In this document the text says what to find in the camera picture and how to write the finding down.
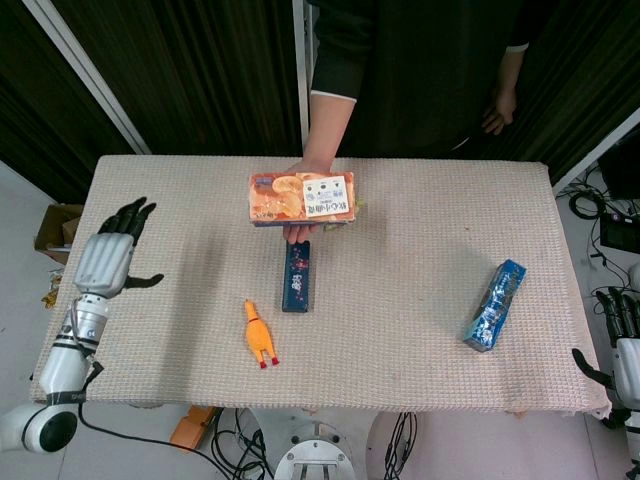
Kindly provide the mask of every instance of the beige textured tablecloth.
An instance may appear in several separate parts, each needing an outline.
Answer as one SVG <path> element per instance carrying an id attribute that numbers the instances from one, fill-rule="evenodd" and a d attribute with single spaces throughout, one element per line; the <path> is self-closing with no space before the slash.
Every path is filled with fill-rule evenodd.
<path id="1" fill-rule="evenodd" d="M 279 228 L 248 221 L 247 179 L 293 159 L 109 156 L 97 168 L 37 373 L 76 294 L 89 235 L 120 206 L 158 203 L 131 274 L 150 290 L 110 302 L 90 400 L 380 410 L 561 410 L 602 415 L 602 387 L 546 168 L 490 161 L 339 159 L 366 201 L 356 223 L 312 240 L 314 301 L 283 313 Z M 495 268 L 528 269 L 497 347 L 461 337 Z M 245 343 L 256 302 L 281 364 L 261 370 Z M 42 398 L 35 386 L 34 398 Z"/>

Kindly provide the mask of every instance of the yellow rubber chicken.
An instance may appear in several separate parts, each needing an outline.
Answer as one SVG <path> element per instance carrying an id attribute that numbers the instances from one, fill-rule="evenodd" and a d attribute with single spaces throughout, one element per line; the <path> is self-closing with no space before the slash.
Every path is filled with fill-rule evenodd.
<path id="1" fill-rule="evenodd" d="M 256 306 L 250 300 L 244 301 L 244 309 L 247 312 L 247 342 L 249 348 L 260 362 L 260 368 L 267 368 L 267 364 L 264 361 L 263 352 L 266 352 L 271 357 L 271 363 L 277 365 L 279 362 L 276 357 L 276 351 L 273 348 L 273 342 L 271 341 L 271 335 L 267 324 L 258 316 L 256 312 Z"/>

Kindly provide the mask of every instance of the dark curtain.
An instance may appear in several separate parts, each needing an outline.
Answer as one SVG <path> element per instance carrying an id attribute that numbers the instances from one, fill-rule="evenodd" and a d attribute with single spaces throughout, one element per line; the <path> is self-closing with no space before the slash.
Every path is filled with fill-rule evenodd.
<path id="1" fill-rule="evenodd" d="M 563 0 L 526 54 L 514 123 L 464 158 L 544 162 L 556 182 L 638 107 L 640 1 Z"/>
<path id="2" fill-rule="evenodd" d="M 83 203 L 108 153 L 132 152 L 22 2 L 0 2 L 0 161 Z"/>
<path id="3" fill-rule="evenodd" d="M 301 153 L 290 1 L 53 3 L 153 153 Z"/>

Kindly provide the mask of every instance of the orange object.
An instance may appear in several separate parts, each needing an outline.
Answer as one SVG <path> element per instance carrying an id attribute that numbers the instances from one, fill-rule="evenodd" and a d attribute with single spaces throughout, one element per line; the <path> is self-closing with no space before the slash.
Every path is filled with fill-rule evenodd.
<path id="1" fill-rule="evenodd" d="M 334 192 L 335 181 L 344 182 L 344 190 Z M 313 203 L 320 201 L 319 191 L 323 192 L 322 210 L 312 213 L 310 209 L 319 208 Z M 258 173 L 249 180 L 249 219 L 255 225 L 351 223 L 355 220 L 355 201 L 351 172 Z"/>
<path id="2" fill-rule="evenodd" d="M 271 357 L 271 363 L 277 365 L 280 362 L 276 357 L 276 351 L 273 348 L 267 324 L 258 316 L 256 306 L 252 301 L 245 300 L 244 309 L 247 312 L 247 343 L 258 362 L 260 362 L 260 368 L 267 368 L 263 357 L 263 352 L 265 351 Z"/>
<path id="3" fill-rule="evenodd" d="M 192 405 L 186 417 L 182 417 L 169 441 L 188 448 L 198 448 L 207 432 L 216 407 L 197 407 Z"/>

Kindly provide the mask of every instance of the white robotic arm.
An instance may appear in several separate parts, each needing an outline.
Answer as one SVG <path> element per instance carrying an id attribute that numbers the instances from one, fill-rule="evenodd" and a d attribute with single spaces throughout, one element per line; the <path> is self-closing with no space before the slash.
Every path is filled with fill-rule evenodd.
<path id="1" fill-rule="evenodd" d="M 615 288 L 609 288 L 608 293 L 598 291 L 596 296 L 606 316 L 613 375 L 595 370 L 579 350 L 574 349 L 572 353 L 587 377 L 614 391 L 620 403 L 631 411 L 625 430 L 634 468 L 627 473 L 627 478 L 640 480 L 640 302 Z"/>
<path id="2" fill-rule="evenodd" d="M 39 379 L 47 403 L 22 405 L 0 417 L 0 452 L 55 452 L 73 438 L 76 406 L 86 398 L 88 381 L 102 370 L 93 355 L 107 323 L 108 300 L 123 288 L 149 288 L 163 278 L 128 276 L 135 245 L 155 208 L 152 203 L 141 209 L 145 202 L 143 197 L 122 207 L 87 242 L 74 277 L 81 296 L 67 310 Z"/>

